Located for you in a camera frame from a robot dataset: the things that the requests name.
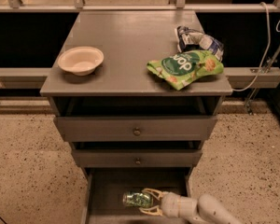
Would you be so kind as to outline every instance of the green chip bag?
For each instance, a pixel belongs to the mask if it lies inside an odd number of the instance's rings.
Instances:
[[[147,69],[179,91],[201,77],[222,73],[224,66],[211,51],[192,50],[150,61]]]

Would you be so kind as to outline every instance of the floor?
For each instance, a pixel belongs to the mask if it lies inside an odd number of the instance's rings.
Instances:
[[[253,116],[246,114],[238,99],[223,103],[189,181],[191,195],[210,193],[243,223],[280,223],[280,123],[264,101],[254,102],[253,110]],[[86,187],[48,102],[2,100],[0,216],[5,222],[78,224]]]

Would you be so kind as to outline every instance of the logo on chip bag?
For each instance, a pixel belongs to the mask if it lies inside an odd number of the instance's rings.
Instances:
[[[197,54],[193,52],[191,54],[183,53],[165,58],[162,60],[161,66],[171,75],[184,76],[194,71],[199,61],[200,58]]]

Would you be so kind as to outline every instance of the green can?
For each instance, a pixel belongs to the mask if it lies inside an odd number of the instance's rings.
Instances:
[[[125,206],[150,208],[153,205],[153,197],[149,193],[127,191],[123,194]]]

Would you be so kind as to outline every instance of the gray tabletop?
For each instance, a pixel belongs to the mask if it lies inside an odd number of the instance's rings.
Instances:
[[[222,75],[204,77],[175,91],[147,70],[147,62],[177,53],[174,29],[186,25],[203,30],[194,11],[81,12],[61,53],[80,46],[100,49],[105,59],[95,72],[78,77],[55,63],[41,89],[43,96],[208,96],[229,95]]]

